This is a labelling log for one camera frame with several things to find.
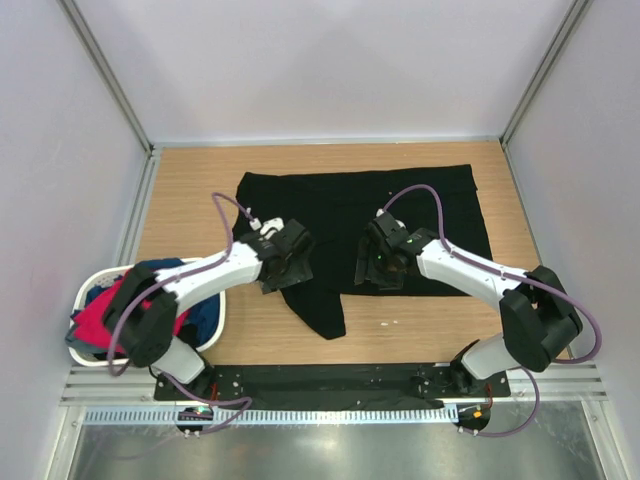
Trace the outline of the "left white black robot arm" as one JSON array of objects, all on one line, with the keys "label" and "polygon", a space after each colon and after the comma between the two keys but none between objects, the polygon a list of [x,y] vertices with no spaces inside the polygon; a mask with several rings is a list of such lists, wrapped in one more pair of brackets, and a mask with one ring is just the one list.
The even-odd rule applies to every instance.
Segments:
[{"label": "left white black robot arm", "polygon": [[174,333],[178,317],[236,286],[258,282],[267,294],[310,280],[313,247],[302,224],[275,218],[209,257],[156,271],[131,268],[103,315],[107,356],[120,347],[130,364],[159,371],[190,399],[204,398],[211,367]]}]

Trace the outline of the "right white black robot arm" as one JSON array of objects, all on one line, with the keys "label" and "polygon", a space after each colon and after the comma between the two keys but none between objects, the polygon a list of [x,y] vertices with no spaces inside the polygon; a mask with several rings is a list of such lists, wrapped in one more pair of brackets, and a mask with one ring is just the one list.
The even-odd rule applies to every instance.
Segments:
[{"label": "right white black robot arm", "polygon": [[500,316],[500,333],[472,342],[450,363],[451,384],[465,396],[509,369],[546,370],[583,329],[552,270],[539,266],[528,272],[497,264],[428,229],[410,232],[380,210],[359,241],[354,282],[394,290],[403,287],[408,275],[451,286]]}]

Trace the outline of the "black t shirt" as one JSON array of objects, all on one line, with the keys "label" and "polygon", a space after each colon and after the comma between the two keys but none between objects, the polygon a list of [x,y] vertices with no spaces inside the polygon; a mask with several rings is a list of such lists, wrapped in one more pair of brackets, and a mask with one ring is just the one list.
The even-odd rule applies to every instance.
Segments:
[{"label": "black t shirt", "polygon": [[378,209],[391,203],[392,215],[410,231],[437,228],[433,196],[444,211],[448,240],[491,258],[487,229],[469,165],[309,175],[247,172],[236,199],[262,221],[280,217],[303,225],[315,241],[309,263],[311,280],[282,292],[287,306],[315,333],[332,340],[345,335],[341,297],[380,296],[371,283],[354,282],[358,242]]}]

